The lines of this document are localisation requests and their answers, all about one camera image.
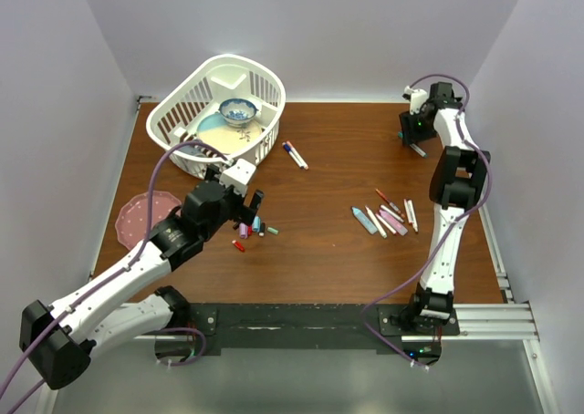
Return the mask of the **light blue marker cap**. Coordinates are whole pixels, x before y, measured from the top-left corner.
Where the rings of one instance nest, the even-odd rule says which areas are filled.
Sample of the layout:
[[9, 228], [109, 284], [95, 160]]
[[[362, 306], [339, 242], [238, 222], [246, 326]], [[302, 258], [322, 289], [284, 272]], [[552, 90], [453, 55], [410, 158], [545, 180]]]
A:
[[252, 222], [251, 230], [253, 233], [258, 233], [261, 228], [261, 219], [259, 216], [256, 216]]

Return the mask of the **teal capped white marker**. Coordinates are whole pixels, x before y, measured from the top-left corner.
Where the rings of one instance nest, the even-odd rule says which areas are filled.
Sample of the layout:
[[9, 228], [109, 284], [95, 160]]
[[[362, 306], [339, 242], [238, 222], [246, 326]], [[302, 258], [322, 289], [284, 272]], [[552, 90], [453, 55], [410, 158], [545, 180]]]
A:
[[[398, 137], [401, 140], [403, 139], [403, 135], [402, 135], [402, 132], [401, 131], [398, 132]], [[421, 157], [423, 157], [423, 158], [427, 158], [428, 157], [427, 153], [424, 150], [422, 150], [418, 145], [416, 145], [416, 144], [410, 144], [409, 147], [412, 150], [414, 150]]]

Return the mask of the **purple highlighter cap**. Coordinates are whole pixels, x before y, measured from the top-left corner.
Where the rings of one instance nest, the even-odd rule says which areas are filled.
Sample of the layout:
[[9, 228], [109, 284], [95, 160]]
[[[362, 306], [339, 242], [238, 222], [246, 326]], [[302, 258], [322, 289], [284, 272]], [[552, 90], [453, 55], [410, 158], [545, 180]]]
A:
[[246, 239], [248, 237], [248, 226], [244, 223], [239, 224], [239, 236], [241, 239]]

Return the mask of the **red ink gel pen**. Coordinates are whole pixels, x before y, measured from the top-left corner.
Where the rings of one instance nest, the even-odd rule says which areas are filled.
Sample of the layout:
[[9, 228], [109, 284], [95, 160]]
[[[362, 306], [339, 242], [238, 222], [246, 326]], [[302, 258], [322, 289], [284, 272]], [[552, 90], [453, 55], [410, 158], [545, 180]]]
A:
[[396, 218], [400, 218], [400, 220], [403, 222], [405, 220], [405, 214], [402, 212], [402, 210], [398, 207], [398, 205], [396, 203], [394, 203], [388, 196], [386, 196], [381, 190], [379, 190], [378, 188], [375, 189], [375, 192], [381, 197], [381, 199], [385, 202], [385, 204], [388, 206], [388, 208], [390, 209], [390, 211], [392, 212], [392, 214], [396, 217]]

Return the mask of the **red cap white marker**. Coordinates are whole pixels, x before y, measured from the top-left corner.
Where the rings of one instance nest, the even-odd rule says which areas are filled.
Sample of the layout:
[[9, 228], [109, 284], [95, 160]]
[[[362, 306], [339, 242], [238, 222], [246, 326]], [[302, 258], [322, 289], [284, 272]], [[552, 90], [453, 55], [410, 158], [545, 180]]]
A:
[[404, 200], [404, 207], [405, 207], [405, 210], [406, 210], [406, 215], [407, 215], [409, 224], [412, 226], [414, 232], [415, 233], [418, 233], [419, 232], [419, 226], [418, 226], [418, 223], [417, 223], [417, 218], [416, 218], [416, 214], [415, 214], [415, 211], [414, 211], [414, 207], [413, 207], [412, 200], [405, 199]]

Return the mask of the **purple highlighter marker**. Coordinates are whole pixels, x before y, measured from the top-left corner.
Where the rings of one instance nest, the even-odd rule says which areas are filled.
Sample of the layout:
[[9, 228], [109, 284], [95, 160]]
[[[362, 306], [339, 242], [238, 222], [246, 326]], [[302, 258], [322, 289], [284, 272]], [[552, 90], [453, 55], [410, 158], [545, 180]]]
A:
[[387, 224], [389, 224], [391, 228], [396, 231], [396, 233], [401, 236], [407, 234], [408, 230], [403, 224], [403, 221], [398, 219], [396, 214], [390, 213], [390, 210], [387, 206], [380, 206], [380, 215], [387, 222]]

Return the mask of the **light blue capped marker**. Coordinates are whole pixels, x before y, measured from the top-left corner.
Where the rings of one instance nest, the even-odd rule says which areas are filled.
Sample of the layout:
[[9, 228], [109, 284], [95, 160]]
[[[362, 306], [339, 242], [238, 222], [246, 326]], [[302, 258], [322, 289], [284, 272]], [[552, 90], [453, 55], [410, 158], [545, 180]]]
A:
[[378, 231], [377, 227], [370, 220], [369, 216], [366, 215], [360, 208], [352, 206], [351, 211], [355, 219], [369, 234], [375, 234]]

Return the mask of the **black capped white marker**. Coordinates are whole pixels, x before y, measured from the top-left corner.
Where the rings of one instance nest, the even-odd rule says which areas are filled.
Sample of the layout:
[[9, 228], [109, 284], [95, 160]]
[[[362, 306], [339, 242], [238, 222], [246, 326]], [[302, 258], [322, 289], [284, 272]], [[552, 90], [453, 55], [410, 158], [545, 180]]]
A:
[[378, 219], [378, 221], [393, 235], [397, 234], [397, 231], [379, 214], [379, 213], [374, 213], [375, 217]]

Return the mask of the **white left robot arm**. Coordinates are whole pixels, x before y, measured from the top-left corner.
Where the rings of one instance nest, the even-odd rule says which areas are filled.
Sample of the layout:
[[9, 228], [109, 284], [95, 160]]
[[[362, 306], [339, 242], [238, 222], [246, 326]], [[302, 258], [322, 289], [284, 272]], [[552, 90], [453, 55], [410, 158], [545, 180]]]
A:
[[199, 254], [224, 223], [251, 224], [264, 194], [257, 190], [246, 202], [246, 192], [245, 186], [217, 180], [199, 183], [110, 269], [51, 305], [28, 305], [19, 345], [43, 381], [61, 389], [117, 344], [153, 331], [179, 334], [186, 329], [190, 304], [171, 286], [158, 288], [138, 304], [126, 301]]

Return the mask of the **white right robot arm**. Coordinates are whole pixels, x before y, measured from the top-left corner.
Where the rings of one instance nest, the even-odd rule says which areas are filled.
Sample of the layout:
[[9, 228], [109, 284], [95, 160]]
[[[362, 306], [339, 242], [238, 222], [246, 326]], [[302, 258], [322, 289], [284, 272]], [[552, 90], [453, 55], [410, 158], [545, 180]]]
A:
[[410, 302], [394, 317], [402, 331], [425, 335], [454, 317], [454, 271], [465, 224], [480, 208], [488, 177], [490, 153], [478, 148], [465, 124], [465, 105], [450, 81], [428, 91], [413, 84], [404, 89], [409, 110], [400, 115], [401, 138], [414, 146], [434, 137], [443, 150], [429, 187], [434, 225], [428, 261], [417, 276]]

